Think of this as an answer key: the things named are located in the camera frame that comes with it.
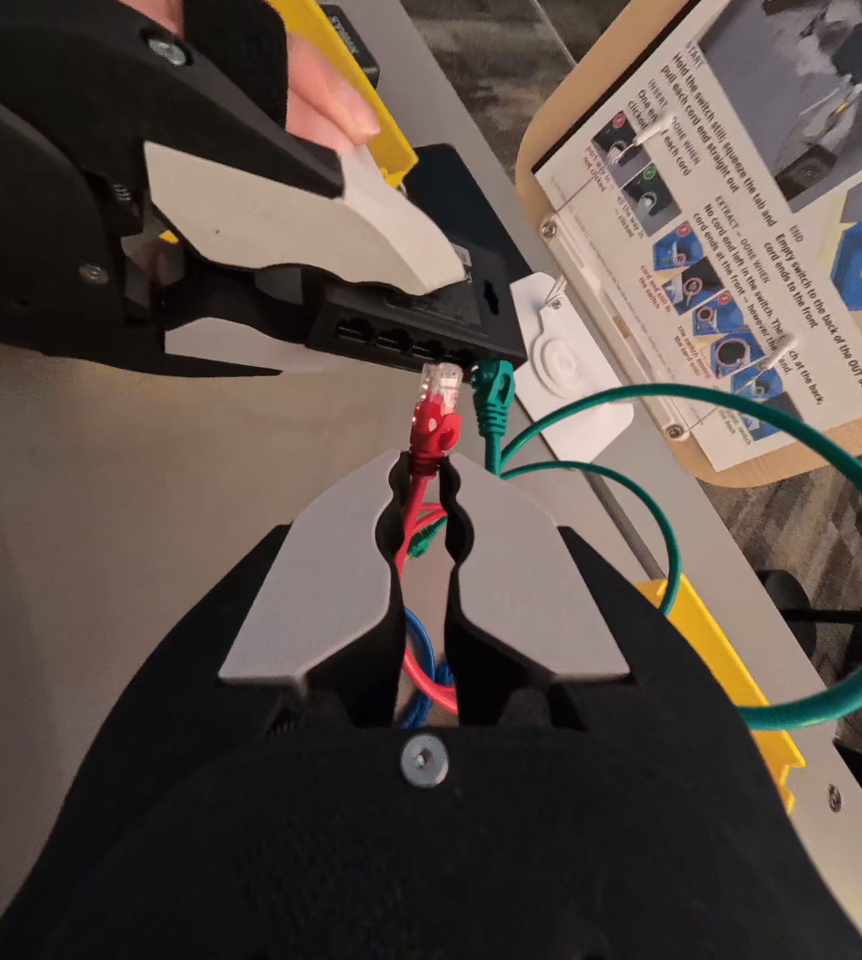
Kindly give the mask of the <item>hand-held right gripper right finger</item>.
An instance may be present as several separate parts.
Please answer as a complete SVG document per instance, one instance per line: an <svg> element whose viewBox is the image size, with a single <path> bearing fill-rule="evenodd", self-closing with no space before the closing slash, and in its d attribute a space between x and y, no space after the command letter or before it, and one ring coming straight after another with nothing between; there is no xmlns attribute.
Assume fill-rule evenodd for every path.
<svg viewBox="0 0 862 960"><path fill-rule="evenodd" d="M461 726L496 725L520 690L629 679L552 516L461 454L441 468L452 561L444 649Z"/></svg>

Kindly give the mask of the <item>white stand base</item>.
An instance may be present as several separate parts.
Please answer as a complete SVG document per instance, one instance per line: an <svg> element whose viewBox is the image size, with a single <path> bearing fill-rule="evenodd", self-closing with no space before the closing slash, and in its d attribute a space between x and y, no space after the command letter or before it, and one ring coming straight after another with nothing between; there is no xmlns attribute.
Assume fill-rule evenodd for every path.
<svg viewBox="0 0 862 960"><path fill-rule="evenodd" d="M516 398L536 422L620 381L566 292L563 279L536 272L509 291L527 352L515 373ZM631 425L631 401L573 414L542 432L560 460L594 462Z"/></svg>

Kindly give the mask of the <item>yellow plastic bin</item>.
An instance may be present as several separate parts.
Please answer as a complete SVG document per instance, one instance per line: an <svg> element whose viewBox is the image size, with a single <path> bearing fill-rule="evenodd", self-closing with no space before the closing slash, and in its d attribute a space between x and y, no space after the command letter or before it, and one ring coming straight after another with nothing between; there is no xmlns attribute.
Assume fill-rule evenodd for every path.
<svg viewBox="0 0 862 960"><path fill-rule="evenodd" d="M335 66L341 72L341 75L352 84L353 88L361 93L378 118L380 131L369 143L356 150L349 152L335 151L335 153L357 152L363 159L374 162L389 186L402 189L405 175L417 162L415 152L400 132L399 126L390 116L388 109L382 104L376 93L376 88L367 80L347 47L325 17L321 10L321 4L325 3L305 1L269 2L279 13L288 32L312 43L328 59L328 62ZM314 143L291 135L284 128L279 127L293 138Z"/></svg>

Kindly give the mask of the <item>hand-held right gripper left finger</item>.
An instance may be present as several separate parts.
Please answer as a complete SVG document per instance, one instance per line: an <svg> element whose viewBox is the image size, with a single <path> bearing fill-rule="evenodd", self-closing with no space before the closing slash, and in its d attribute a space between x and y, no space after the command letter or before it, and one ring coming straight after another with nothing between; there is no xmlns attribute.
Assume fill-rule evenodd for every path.
<svg viewBox="0 0 862 960"><path fill-rule="evenodd" d="M283 534L219 678L335 695L359 728L395 714L405 652L396 556L409 487L390 450L330 486Z"/></svg>

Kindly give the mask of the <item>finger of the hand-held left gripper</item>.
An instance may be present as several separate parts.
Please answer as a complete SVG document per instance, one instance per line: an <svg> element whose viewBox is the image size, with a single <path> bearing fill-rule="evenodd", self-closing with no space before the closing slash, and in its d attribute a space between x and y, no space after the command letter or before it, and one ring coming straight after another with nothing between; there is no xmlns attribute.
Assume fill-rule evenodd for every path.
<svg viewBox="0 0 862 960"><path fill-rule="evenodd" d="M281 374L333 374L349 359L280 341L255 328L221 318L198 318L164 336L165 353Z"/></svg>
<svg viewBox="0 0 862 960"><path fill-rule="evenodd" d="M364 148L341 153L341 195L294 186L148 142L150 198L205 259L263 270L307 266L421 297L465 281L443 231L391 188Z"/></svg>

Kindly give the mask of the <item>black ethernet switch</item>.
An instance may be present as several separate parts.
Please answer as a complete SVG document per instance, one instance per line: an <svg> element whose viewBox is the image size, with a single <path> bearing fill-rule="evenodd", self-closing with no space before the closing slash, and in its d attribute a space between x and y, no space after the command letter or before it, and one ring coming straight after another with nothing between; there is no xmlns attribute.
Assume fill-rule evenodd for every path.
<svg viewBox="0 0 862 960"><path fill-rule="evenodd" d="M310 314L306 346L382 367L418 372L453 364L469 378L485 360L527 360L505 262L465 238L454 243L464 278L431 294L351 284L319 270L302 276Z"/></svg>

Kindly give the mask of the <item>yellow bin with divider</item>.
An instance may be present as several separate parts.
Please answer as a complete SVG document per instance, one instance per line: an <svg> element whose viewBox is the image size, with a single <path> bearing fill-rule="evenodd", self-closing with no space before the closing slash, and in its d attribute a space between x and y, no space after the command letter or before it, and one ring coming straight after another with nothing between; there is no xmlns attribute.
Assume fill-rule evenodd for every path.
<svg viewBox="0 0 862 960"><path fill-rule="evenodd" d="M669 617L734 705L764 707L768 704L748 668L684 575ZM791 814L796 801L788 789L787 779L792 770L806 766L805 758L793 738L783 730L753 730L751 736L785 812Z"/></svg>

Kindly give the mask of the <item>person's left hand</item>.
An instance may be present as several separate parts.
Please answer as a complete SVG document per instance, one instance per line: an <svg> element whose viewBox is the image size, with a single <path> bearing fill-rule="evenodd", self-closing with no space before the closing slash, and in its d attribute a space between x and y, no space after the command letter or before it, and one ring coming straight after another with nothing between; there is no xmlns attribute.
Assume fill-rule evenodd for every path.
<svg viewBox="0 0 862 960"><path fill-rule="evenodd" d="M337 153L380 131L371 106L264 1L123 1L190 45L286 132Z"/></svg>

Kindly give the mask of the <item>small black device box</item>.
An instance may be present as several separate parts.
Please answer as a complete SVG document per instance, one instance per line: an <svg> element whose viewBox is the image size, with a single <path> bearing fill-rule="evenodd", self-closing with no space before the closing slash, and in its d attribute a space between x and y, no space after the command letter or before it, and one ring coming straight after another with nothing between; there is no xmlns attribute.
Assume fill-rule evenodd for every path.
<svg viewBox="0 0 862 960"><path fill-rule="evenodd" d="M376 89L380 80L380 66L347 13L337 4L321 4L321 10L354 58L357 66Z"/></svg>

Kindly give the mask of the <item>black table mat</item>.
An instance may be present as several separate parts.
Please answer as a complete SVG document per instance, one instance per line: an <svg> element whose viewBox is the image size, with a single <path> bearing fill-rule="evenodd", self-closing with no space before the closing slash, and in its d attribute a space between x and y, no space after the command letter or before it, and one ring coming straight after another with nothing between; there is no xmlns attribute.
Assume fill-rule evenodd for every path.
<svg viewBox="0 0 862 960"><path fill-rule="evenodd" d="M452 240L469 241L500 258L510 282L533 271L458 151L438 143L414 148L417 163L405 175L409 200Z"/></svg>

